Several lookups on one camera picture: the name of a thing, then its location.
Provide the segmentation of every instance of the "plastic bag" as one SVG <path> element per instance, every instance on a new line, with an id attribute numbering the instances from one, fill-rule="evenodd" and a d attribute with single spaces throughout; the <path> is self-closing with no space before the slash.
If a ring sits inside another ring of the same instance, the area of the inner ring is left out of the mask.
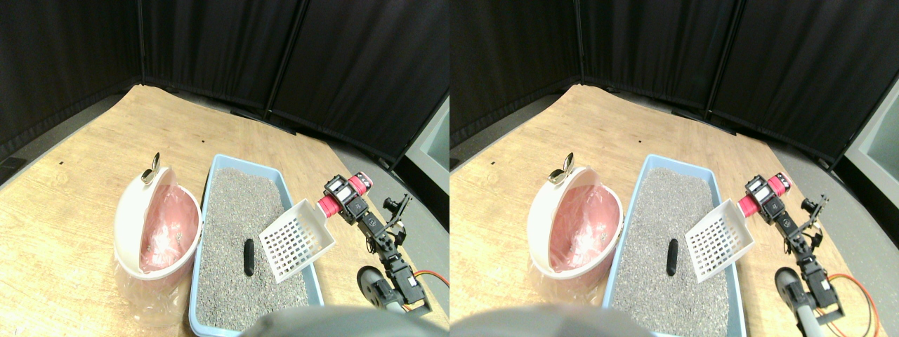
<path id="1" fill-rule="evenodd" d="M 562 279 L 544 274 L 529 261 L 529 276 L 538 293 L 550 302 L 600 305 L 605 289 L 600 281 L 609 274 L 617 248 L 621 208 L 595 173 L 569 179 L 575 181 L 565 191 L 553 217 L 548 262 L 555 273 L 595 265 Z"/>
<path id="2" fill-rule="evenodd" d="M 195 209 L 187 192 L 174 181 L 156 188 L 141 239 L 141 270 L 161 270 L 184 256 L 197 235 L 199 215 Z"/>
<path id="3" fill-rule="evenodd" d="M 549 237 L 549 262 L 556 272 L 573 270 L 602 255 L 614 241 L 618 203 L 602 185 L 584 185 L 565 192 Z"/>
<path id="4" fill-rule="evenodd" d="M 139 324 L 150 327 L 178 324 L 184 319 L 193 270 L 192 255 L 185 255 L 190 251 L 200 225 L 197 205 L 178 185 L 174 171 L 169 169 L 156 179 L 160 182 L 148 202 L 146 216 L 142 218 L 140 246 L 135 247 L 140 250 L 138 267 L 141 272 L 149 273 L 170 267 L 180 259 L 187 261 L 161 279 L 145 280 L 132 276 L 114 257 L 112 259 L 116 285 L 129 301 L 132 316 Z"/>
<path id="5" fill-rule="evenodd" d="M 191 270 L 188 261 L 172 275 L 156 280 L 132 278 L 115 258 L 115 280 L 119 292 L 129 301 L 134 320 L 145 326 L 168 326 L 184 319 L 187 299 L 191 294 Z"/>

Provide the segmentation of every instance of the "gray floor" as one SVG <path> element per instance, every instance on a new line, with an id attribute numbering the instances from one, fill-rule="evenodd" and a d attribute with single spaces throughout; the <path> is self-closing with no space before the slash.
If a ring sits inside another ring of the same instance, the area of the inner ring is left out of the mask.
<path id="1" fill-rule="evenodd" d="M 121 100 L 123 96 L 124 95 L 122 94 L 114 94 L 91 105 L 40 137 L 37 137 L 11 156 L 26 159 L 28 163 L 26 164 L 25 169 L 27 169 L 31 163 L 56 146 L 56 144 L 65 140 L 85 124 L 110 109 L 116 102 Z M 225 103 L 211 100 L 205 96 L 187 93 L 185 91 L 180 91 L 179 93 L 176 93 L 175 96 L 225 113 L 232 109 L 232 107 Z M 375 182 L 375 187 L 369 192 L 369 197 L 373 202 L 378 203 L 378 205 L 371 206 L 377 207 L 382 215 L 386 214 L 386 211 L 381 208 L 380 202 L 387 197 L 399 200 L 403 197 L 403 194 L 410 193 L 400 182 L 397 182 L 389 173 L 377 166 L 371 159 L 355 148 L 339 143 L 329 143 L 329 145 L 350 172 L 355 173 L 363 171 Z M 404 247 L 409 255 L 411 255 L 410 258 L 415 262 L 415 267 L 422 270 L 436 271 L 452 281 L 450 278 L 450 234 L 443 229 L 440 222 L 437 221 L 434 215 L 432 215 L 424 205 L 412 201 L 403 215 L 403 223 L 408 234 Z M 358 244 L 360 247 L 365 247 L 364 241 L 359 242 Z M 362 266 L 348 266 L 347 268 L 355 270 L 361 267 Z M 419 279 L 423 280 L 428 285 L 436 297 L 437 304 L 449 314 L 449 289 L 443 282 L 432 276 L 423 275 Z"/>
<path id="2" fill-rule="evenodd" d="M 638 94 L 622 92 L 615 95 L 651 109 L 672 111 L 670 105 Z M 544 96 L 453 147 L 449 157 L 461 163 L 453 167 L 453 171 L 545 110 L 559 97 L 558 94 Z M 829 234 L 824 239 L 833 240 L 852 274 L 874 298 L 887 334 L 899 335 L 899 249 L 838 177 L 828 174 L 791 146 L 771 143 L 770 147 L 804 195 L 814 199 L 827 194 L 830 202 L 820 216 Z M 840 292 L 860 291 L 848 281 L 837 282 Z M 867 313 L 850 312 L 848 315 Z"/>

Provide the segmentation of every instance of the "gray litter granules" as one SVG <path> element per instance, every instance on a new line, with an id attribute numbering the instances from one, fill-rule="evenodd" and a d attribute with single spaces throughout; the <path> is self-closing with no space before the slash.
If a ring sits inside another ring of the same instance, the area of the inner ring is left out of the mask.
<path id="1" fill-rule="evenodd" d="M 272 311 L 308 306 L 302 274 L 275 284 L 261 244 L 254 245 L 255 273 L 244 274 L 244 242 L 258 242 L 259 233 L 285 210 L 274 182 L 233 168 L 214 174 L 206 198 L 197 320 L 243 331 Z"/>
<path id="2" fill-rule="evenodd" d="M 712 210 L 708 183 L 654 168 L 640 184 L 621 253 L 612 306 L 657 333 L 724 336 L 727 280 L 723 272 L 697 284 L 684 235 Z M 665 273 L 668 243 L 678 239 L 677 272 Z"/>

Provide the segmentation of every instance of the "black curtain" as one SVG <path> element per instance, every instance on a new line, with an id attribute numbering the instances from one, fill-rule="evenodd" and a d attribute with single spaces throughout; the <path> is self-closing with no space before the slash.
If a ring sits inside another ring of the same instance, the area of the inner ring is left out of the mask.
<path id="1" fill-rule="evenodd" d="M 899 71 L 899 2 L 749 1 L 713 112 L 832 162 Z"/>
<path id="2" fill-rule="evenodd" d="M 444 0 L 311 2 L 272 112 L 395 162 L 448 94 L 448 11 Z"/>
<path id="3" fill-rule="evenodd" d="M 263 108 L 301 5 L 143 1 L 146 80 Z"/>
<path id="4" fill-rule="evenodd" d="M 584 82 L 705 109 L 735 5 L 581 0 Z"/>
<path id="5" fill-rule="evenodd" d="M 455 1 L 450 146 L 580 78 L 573 1 Z"/>
<path id="6" fill-rule="evenodd" d="M 0 159 L 139 79 L 133 1 L 10 1 L 0 13 Z"/>

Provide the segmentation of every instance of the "blue litter box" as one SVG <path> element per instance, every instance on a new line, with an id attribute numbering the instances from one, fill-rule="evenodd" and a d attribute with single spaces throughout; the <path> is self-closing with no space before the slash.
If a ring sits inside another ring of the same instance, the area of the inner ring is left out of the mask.
<path id="1" fill-rule="evenodd" d="M 215 174 L 215 171 L 217 169 L 225 167 L 233 167 L 243 173 L 271 179 L 273 182 L 275 182 L 275 186 L 278 186 L 278 191 L 281 195 L 281 204 L 284 206 L 284 209 L 290 209 L 291 207 L 293 207 L 293 200 L 290 198 L 290 193 L 287 192 L 287 184 L 284 183 L 284 177 L 281 176 L 278 170 L 275 170 L 268 166 L 250 163 L 246 160 L 237 159 L 227 155 L 216 155 L 215 158 L 212 159 L 212 166 L 209 168 L 209 176 L 206 178 L 206 189 L 203 192 L 202 219 L 204 223 L 206 222 L 206 208 L 209 206 L 207 197 L 209 196 L 209 190 L 212 189 L 212 176 Z M 240 334 L 240 332 L 238 331 L 203 325 L 200 324 L 199 321 L 197 321 L 197 284 L 200 280 L 200 266 L 202 264 L 203 257 L 202 253 L 203 238 L 201 236 L 200 244 L 197 246 L 197 255 L 194 257 L 195 260 L 193 262 L 193 279 L 191 280 L 191 304 L 188 308 L 188 318 L 191 321 L 191 330 L 202 337 L 237 336 Z M 268 264 L 263 263 L 262 266 L 264 267 L 264 270 L 260 270 L 259 272 L 271 272 L 270 270 L 268 270 Z M 318 286 L 318 277 L 316 276 L 315 265 L 310 264 L 301 272 L 301 275 L 303 275 L 303 280 L 306 282 L 309 305 L 323 306 L 324 303 L 322 301 L 322 289 Z"/>
<path id="2" fill-rule="evenodd" d="M 615 250 L 615 258 L 612 260 L 612 267 L 609 272 L 609 283 L 606 286 L 606 294 L 602 299 L 602 307 L 610 307 L 612 299 L 615 297 L 615 278 L 618 276 L 619 262 L 621 261 L 621 252 L 624 251 L 624 243 L 628 238 L 628 227 L 630 226 L 630 216 L 634 212 L 636 205 L 636 196 L 640 192 L 640 183 L 644 177 L 656 167 L 664 167 L 675 171 L 676 173 L 698 177 L 708 182 L 708 187 L 712 190 L 712 206 L 717 207 L 721 204 L 721 193 L 718 191 L 718 183 L 715 181 L 715 174 L 705 167 L 699 167 L 665 158 L 660 155 L 648 155 L 643 162 L 643 169 L 640 170 L 640 176 L 636 178 L 636 187 L 634 195 L 630 197 L 630 205 L 628 205 L 628 215 L 624 220 L 624 229 L 621 230 L 621 237 L 618 243 L 618 249 Z M 731 264 L 725 269 L 725 277 L 727 278 L 727 336 L 729 337 L 745 337 L 746 321 L 743 319 L 743 300 L 740 298 L 740 281 L 736 276 L 736 263 Z M 665 333 L 654 333 L 656 336 L 670 336 Z"/>

